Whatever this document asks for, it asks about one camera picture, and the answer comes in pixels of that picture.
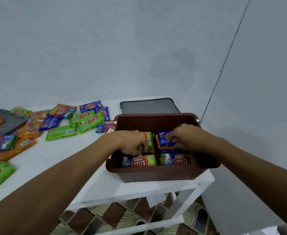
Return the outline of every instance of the floor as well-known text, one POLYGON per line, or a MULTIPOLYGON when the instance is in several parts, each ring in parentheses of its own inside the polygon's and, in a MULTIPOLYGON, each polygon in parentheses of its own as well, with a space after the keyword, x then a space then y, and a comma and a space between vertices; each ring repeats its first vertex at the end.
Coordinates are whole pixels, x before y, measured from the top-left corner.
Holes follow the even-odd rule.
MULTIPOLYGON (((173 203, 171 194, 166 200, 150 208, 146 198, 121 201, 65 211, 50 235, 92 235, 107 231, 160 221, 173 203)), ((184 224, 158 232, 145 231, 136 235, 218 235, 201 197, 183 213, 184 224)))

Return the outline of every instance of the storage box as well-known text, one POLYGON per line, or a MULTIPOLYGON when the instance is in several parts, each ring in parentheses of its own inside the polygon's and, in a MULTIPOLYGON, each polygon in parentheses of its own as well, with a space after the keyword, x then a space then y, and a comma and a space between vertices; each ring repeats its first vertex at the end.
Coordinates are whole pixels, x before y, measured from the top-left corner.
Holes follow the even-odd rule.
MULTIPOLYGON (((177 114, 126 114, 117 115, 114 131, 139 130, 157 134, 158 131, 173 130, 181 124, 192 124, 200 127, 198 117, 191 113, 177 114)), ((115 151, 111 159, 106 160, 106 169, 116 173, 123 182, 139 181, 163 181, 163 180, 193 180, 208 168, 217 168, 220 163, 211 155, 195 154, 197 164, 194 165, 160 165, 160 153, 157 142, 153 138, 154 155, 158 166, 127 167, 121 168, 122 158, 125 156, 121 151, 115 151)))

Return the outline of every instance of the right hand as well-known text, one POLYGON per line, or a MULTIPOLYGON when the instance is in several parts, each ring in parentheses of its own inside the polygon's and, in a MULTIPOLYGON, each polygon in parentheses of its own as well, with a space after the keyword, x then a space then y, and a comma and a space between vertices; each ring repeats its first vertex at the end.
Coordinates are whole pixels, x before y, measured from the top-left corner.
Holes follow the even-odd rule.
POLYGON ((169 133, 170 142, 174 139, 175 142, 177 141, 175 144, 177 148, 191 153, 209 153, 210 145, 216 138, 208 131, 191 124, 182 124, 169 133))

